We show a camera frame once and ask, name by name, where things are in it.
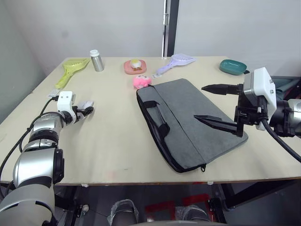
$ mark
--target green bowl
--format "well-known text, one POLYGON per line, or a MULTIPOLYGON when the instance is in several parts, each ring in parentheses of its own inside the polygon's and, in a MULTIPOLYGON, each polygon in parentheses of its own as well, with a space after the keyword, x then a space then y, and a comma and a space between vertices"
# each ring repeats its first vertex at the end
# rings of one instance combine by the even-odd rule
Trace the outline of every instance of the green bowl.
POLYGON ((241 75, 250 73, 246 71, 246 65, 235 60, 223 60, 220 64, 220 70, 233 75, 241 75))

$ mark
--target table surface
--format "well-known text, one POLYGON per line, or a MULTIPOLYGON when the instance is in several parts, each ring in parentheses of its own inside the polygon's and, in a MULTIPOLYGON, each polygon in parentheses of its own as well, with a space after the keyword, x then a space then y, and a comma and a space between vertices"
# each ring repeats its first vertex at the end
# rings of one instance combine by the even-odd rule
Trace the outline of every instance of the table surface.
MULTIPOLYGON (((239 84, 244 75, 233 76, 219 70, 225 56, 197 57, 196 62, 173 68, 153 84, 188 79, 199 90, 209 84, 239 84)), ((156 147, 140 112, 132 79, 125 74, 123 63, 128 57, 106 57, 105 69, 95 72, 92 63, 74 74, 64 90, 76 94, 79 101, 94 100, 95 112, 84 121, 65 127, 59 146, 65 158, 64 185, 105 185, 135 183, 238 182, 250 180, 301 178, 301 164, 288 154, 266 131, 245 126, 247 142, 200 169, 177 173, 164 160, 156 147)), ((143 75, 151 76, 169 62, 160 57, 141 57, 147 64, 143 75)), ((30 122, 46 103, 47 94, 63 75, 59 65, 0 125, 0 161, 4 159, 30 122)), ((238 97, 204 92, 230 118, 234 118, 238 97)), ((56 102, 47 110, 56 111, 56 102)), ((284 138, 301 154, 301 139, 284 138)), ((2 181, 12 180, 18 149, 9 158, 2 181)))

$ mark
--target silver bottle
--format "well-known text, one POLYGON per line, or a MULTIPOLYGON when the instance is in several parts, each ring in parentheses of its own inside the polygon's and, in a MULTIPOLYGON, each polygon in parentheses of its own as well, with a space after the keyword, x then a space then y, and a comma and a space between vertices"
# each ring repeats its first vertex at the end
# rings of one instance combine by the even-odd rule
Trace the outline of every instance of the silver bottle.
POLYGON ((103 69, 104 69, 103 62, 102 62, 102 59, 100 58, 98 50, 97 49, 91 50, 90 56, 91 56, 91 60, 92 60, 93 66, 95 68, 95 71, 97 71, 97 72, 103 71, 103 69))

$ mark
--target white wall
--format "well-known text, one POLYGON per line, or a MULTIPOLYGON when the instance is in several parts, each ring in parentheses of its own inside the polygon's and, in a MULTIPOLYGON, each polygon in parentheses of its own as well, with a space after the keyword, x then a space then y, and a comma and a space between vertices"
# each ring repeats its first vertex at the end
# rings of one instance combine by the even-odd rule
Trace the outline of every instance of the white wall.
POLYGON ((180 0, 175 53, 224 55, 300 76, 300 0, 180 0))
POLYGON ((164 0, 5 0, 46 74, 66 57, 161 56, 164 0))
POLYGON ((0 0, 0 123, 44 78, 0 0))

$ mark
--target yellow litter scoop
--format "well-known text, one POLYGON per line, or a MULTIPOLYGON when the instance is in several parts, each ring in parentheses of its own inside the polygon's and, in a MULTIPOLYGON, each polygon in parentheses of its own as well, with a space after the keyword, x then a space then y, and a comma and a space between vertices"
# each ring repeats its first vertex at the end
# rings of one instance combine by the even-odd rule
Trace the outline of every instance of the yellow litter scoop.
POLYGON ((65 69, 65 73, 62 78, 55 85, 55 88, 62 89, 64 88, 69 79, 74 75, 75 72, 83 69, 89 63, 89 58, 78 58, 78 59, 69 59, 63 63, 63 67, 65 69))

